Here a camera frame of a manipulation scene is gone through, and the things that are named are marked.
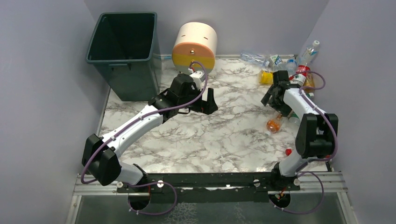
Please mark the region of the aluminium frame rail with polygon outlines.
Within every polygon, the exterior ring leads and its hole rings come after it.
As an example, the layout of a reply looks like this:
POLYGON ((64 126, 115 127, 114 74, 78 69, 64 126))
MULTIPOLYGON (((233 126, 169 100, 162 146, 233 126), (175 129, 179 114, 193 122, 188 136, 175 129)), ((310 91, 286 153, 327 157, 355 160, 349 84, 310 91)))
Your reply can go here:
MULTIPOLYGON (((341 172, 313 172, 298 178, 298 186, 287 187, 285 194, 293 193, 347 193, 348 187, 341 172)), ((164 183, 155 184, 148 193, 140 193, 130 188, 120 189, 120 183, 112 182, 102 186, 98 182, 83 184, 78 176, 73 190, 74 196, 149 196, 170 190, 164 183)))

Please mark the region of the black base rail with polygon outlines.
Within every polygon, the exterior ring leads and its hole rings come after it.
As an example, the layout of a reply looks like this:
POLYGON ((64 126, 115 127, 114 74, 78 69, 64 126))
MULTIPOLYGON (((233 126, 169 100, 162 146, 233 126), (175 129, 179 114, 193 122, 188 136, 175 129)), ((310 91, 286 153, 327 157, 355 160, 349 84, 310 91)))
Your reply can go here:
POLYGON ((269 193, 298 191, 294 178, 286 182, 273 178, 270 172, 244 173, 151 173, 139 187, 123 183, 118 193, 127 194, 132 202, 143 203, 267 203, 269 193))

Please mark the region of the blue cap clear bottle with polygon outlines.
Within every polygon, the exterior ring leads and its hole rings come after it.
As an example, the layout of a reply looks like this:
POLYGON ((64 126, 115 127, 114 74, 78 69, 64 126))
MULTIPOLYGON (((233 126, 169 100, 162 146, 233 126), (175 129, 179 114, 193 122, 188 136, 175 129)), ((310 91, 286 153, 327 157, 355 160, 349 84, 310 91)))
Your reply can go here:
POLYGON ((286 62, 283 63, 283 70, 286 70, 289 76, 294 75, 296 73, 298 64, 295 57, 289 58, 286 62))

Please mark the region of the round pastel drawer cabinet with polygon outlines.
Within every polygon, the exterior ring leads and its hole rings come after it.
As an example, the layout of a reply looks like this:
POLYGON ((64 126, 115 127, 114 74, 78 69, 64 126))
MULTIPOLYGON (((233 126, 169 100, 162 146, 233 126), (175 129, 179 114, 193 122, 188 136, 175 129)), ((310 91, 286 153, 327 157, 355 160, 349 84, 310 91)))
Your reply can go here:
POLYGON ((216 31, 205 23, 188 22, 182 25, 171 54, 176 70, 187 74, 190 63, 198 61, 210 73, 215 66, 217 40, 216 31))

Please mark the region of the green label water bottle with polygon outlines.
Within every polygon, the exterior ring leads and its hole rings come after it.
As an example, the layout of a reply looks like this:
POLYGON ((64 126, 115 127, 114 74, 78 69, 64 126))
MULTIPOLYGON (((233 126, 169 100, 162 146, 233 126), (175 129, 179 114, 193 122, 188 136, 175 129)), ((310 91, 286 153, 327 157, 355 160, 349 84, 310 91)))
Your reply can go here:
POLYGON ((293 111, 291 111, 290 114, 288 115, 288 121, 292 124, 297 125, 297 126, 300 125, 300 122, 301 122, 300 118, 293 111))

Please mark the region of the amber tea bottle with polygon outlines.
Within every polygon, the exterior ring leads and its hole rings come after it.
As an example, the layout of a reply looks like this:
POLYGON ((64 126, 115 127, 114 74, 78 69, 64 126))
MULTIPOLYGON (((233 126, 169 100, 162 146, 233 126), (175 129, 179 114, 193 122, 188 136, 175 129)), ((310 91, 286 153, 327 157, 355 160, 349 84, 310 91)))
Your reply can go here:
POLYGON ((312 89, 306 88, 304 90, 307 94, 314 93, 315 90, 313 88, 315 88, 315 83, 314 83, 313 75, 311 73, 307 74, 304 86, 312 87, 312 89))

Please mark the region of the clear bottle at back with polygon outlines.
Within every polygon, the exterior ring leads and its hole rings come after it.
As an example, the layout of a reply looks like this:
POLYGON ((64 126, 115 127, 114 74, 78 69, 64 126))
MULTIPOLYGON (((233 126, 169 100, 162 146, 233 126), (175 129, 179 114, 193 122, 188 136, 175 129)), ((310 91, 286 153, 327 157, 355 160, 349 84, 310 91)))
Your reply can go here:
POLYGON ((246 51, 242 51, 240 53, 240 58, 241 58, 241 60, 243 60, 245 62, 249 62, 249 63, 255 64, 257 66, 264 67, 264 68, 267 68, 270 65, 270 61, 268 58, 258 55, 258 54, 246 52, 246 51))

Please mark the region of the loose red bottle cap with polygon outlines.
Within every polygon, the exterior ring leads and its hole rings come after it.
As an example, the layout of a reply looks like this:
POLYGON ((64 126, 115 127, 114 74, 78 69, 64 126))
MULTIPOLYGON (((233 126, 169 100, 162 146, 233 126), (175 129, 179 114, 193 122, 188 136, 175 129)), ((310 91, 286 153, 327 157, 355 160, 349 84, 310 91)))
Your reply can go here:
POLYGON ((292 153, 292 149, 291 148, 287 148, 287 149, 285 149, 285 154, 287 155, 287 156, 289 156, 291 153, 292 153))

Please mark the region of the yellow drink bottle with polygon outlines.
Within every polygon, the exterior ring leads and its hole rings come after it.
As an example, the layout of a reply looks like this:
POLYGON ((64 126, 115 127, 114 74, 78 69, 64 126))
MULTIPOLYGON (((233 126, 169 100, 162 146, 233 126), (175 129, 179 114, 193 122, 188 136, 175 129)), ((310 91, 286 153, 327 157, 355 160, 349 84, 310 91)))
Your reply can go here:
POLYGON ((273 84, 273 72, 262 70, 258 74, 258 81, 260 84, 273 84))

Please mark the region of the red label clear bottle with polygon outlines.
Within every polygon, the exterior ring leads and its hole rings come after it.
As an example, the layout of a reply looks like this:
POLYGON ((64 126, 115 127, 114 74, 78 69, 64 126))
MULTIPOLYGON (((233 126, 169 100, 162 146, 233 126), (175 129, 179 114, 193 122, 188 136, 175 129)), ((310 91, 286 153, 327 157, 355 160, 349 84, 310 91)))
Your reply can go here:
POLYGON ((305 84, 307 78, 306 71, 310 71, 310 70, 311 69, 309 66, 301 64, 297 66, 297 69, 295 71, 296 75, 290 77, 289 80, 291 81, 291 83, 298 84, 300 87, 302 87, 305 84))

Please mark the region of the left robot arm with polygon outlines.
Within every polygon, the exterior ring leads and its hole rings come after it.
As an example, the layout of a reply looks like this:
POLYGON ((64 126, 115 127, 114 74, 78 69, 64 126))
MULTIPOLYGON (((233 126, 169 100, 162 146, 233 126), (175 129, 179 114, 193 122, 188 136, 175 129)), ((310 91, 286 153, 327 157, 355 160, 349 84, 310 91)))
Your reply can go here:
POLYGON ((120 162, 120 157, 140 137, 178 115, 180 109, 212 114, 218 107, 213 89, 207 88, 208 75, 195 71, 190 75, 180 73, 171 86, 153 97, 148 104, 128 122, 99 137, 90 135, 85 142, 81 182, 89 172, 94 180, 106 186, 114 181, 138 185, 146 172, 138 165, 120 162))

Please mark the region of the dark green plastic bin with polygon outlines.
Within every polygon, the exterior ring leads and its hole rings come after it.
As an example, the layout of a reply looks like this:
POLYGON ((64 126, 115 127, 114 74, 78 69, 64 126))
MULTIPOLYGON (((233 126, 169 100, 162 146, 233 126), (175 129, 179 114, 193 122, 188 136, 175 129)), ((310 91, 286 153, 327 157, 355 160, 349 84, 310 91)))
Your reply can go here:
POLYGON ((155 12, 100 15, 85 58, 122 101, 148 101, 160 91, 162 62, 155 12))

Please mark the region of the orange drink bottle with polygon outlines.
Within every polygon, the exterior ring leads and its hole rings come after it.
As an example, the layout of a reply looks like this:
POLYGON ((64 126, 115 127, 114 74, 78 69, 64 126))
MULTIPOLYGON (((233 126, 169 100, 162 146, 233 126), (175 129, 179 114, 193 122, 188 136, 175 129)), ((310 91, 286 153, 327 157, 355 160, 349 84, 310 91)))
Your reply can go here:
POLYGON ((270 118, 266 124, 266 131, 267 135, 271 135, 277 133, 282 124, 284 123, 284 117, 280 113, 275 113, 272 118, 270 118))

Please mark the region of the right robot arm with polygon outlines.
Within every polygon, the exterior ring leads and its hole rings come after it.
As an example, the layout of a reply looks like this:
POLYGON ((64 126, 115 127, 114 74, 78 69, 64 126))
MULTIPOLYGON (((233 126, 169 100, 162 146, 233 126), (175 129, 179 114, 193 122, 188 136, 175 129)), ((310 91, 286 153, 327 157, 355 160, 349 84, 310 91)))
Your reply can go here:
POLYGON ((273 73, 273 84, 261 100, 282 116, 294 112, 300 119, 295 150, 271 171, 271 183, 277 187, 292 183, 310 162, 328 161, 338 151, 338 116, 320 109, 305 89, 293 84, 287 71, 279 70, 273 73))

